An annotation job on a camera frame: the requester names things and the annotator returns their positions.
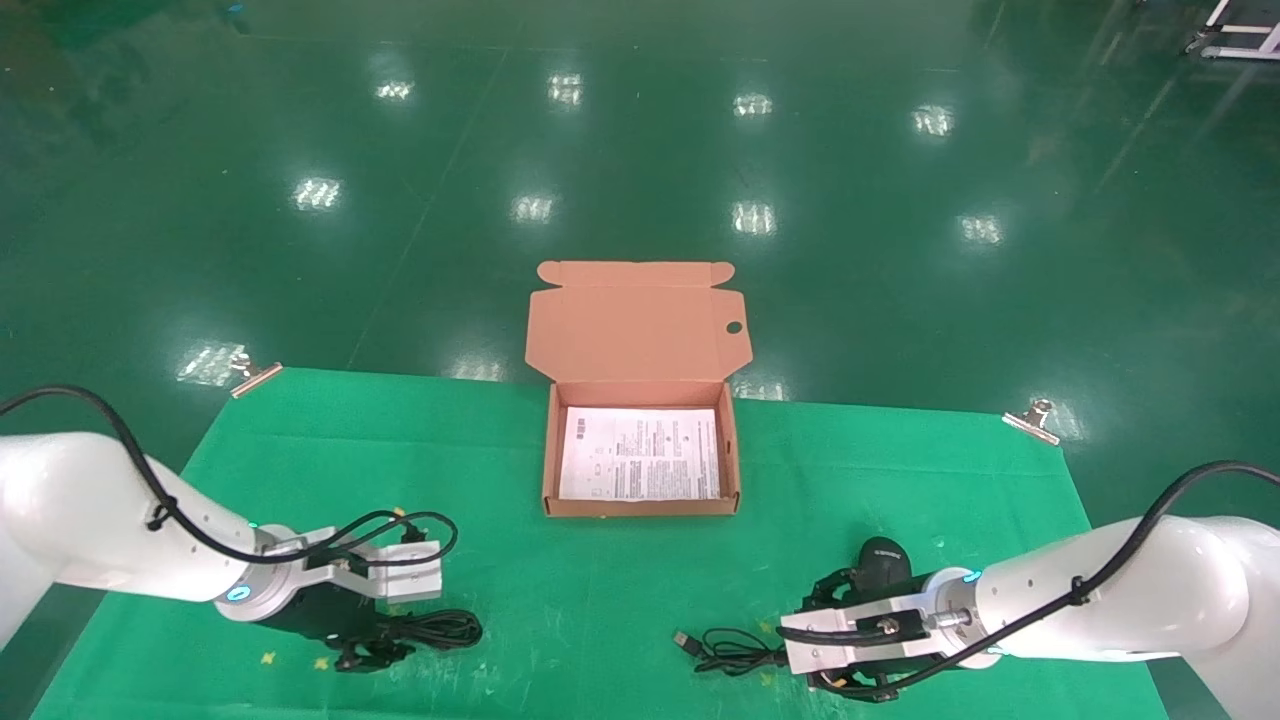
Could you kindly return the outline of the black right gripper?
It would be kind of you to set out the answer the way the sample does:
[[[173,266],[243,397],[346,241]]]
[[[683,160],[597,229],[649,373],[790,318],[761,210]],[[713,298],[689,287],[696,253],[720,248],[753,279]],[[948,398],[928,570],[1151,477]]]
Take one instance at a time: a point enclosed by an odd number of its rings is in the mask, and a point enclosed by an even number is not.
[[[859,570],[832,571],[812,587],[808,610],[860,605],[859,582]],[[959,648],[952,632],[933,619],[952,609],[941,591],[947,582],[943,571],[936,571],[877,588],[861,619],[861,629],[873,635],[861,650],[861,673],[808,673],[808,689],[863,703],[896,701],[900,697],[896,682],[945,661]]]

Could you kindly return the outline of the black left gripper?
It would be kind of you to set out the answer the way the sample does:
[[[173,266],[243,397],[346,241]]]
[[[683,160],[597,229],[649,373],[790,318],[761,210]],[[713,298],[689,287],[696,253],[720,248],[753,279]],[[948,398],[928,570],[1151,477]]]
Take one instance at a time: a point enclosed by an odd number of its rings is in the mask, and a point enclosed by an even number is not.
[[[335,661],[338,673],[379,673],[396,664],[396,652],[410,650],[401,618],[387,618],[374,598],[339,585],[324,583],[301,588],[268,619],[274,630],[310,641],[356,642],[342,648]]]

